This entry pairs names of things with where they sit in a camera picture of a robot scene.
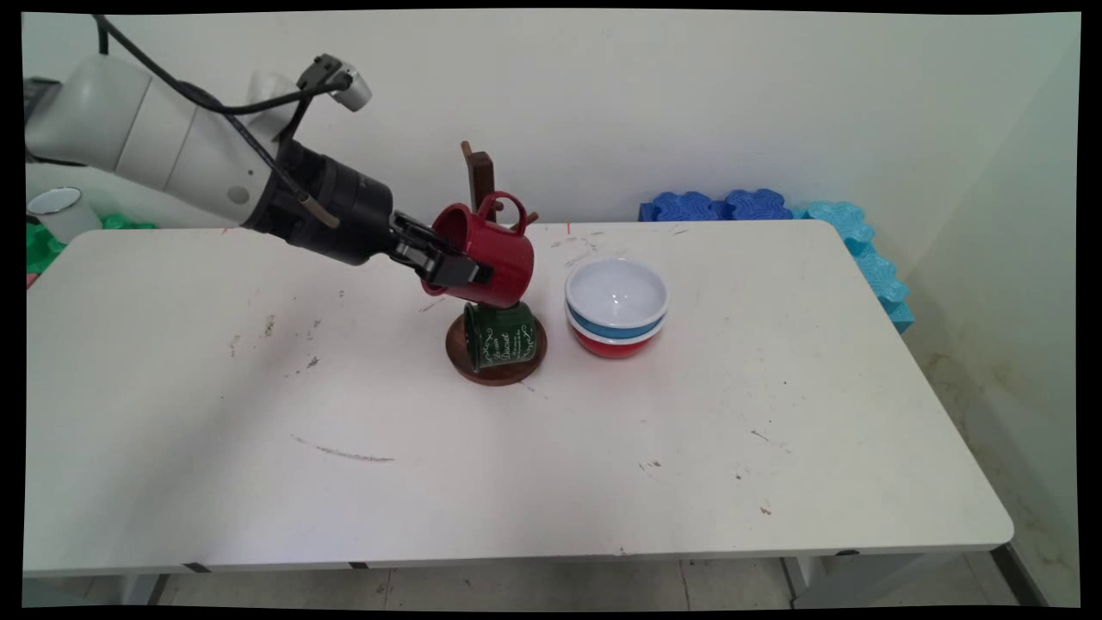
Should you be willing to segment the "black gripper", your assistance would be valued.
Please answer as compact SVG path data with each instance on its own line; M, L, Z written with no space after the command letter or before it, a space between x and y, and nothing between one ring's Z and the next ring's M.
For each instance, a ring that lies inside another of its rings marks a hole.
M295 193L273 176L244 228L280 237L288 244L353 267L377 254L390 254L395 262L410 267L418 278L440 289L487 285L495 276L490 263L477 262L424 222L393 211L393 193L381 182L295 140L280 144L276 163L334 216L338 226L329 227L307 213Z

